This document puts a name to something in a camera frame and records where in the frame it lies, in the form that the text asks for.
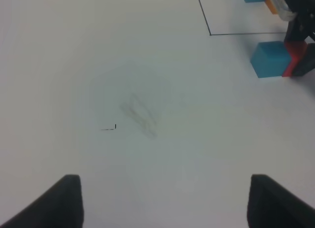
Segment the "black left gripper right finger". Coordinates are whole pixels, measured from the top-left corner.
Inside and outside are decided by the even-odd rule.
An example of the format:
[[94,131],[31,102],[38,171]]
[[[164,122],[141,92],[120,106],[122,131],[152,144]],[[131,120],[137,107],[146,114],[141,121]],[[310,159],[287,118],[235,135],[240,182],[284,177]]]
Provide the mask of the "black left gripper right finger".
[[315,209],[271,177],[253,174],[247,221],[250,228],[313,228]]

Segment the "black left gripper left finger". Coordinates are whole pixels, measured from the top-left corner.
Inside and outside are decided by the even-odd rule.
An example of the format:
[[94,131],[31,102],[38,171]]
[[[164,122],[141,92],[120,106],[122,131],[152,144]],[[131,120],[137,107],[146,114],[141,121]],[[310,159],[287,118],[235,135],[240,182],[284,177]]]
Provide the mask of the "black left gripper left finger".
[[65,175],[2,228],[82,228],[84,206],[79,175]]

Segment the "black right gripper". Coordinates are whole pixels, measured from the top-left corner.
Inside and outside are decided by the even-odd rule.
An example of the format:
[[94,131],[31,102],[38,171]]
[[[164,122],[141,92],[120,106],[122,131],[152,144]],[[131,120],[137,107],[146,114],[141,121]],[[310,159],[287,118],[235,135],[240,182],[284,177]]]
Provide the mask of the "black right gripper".
[[[315,40],[315,0],[284,0],[295,18],[288,23],[285,41]],[[301,77],[315,68],[315,44],[308,44],[305,54],[292,72],[293,77]]]

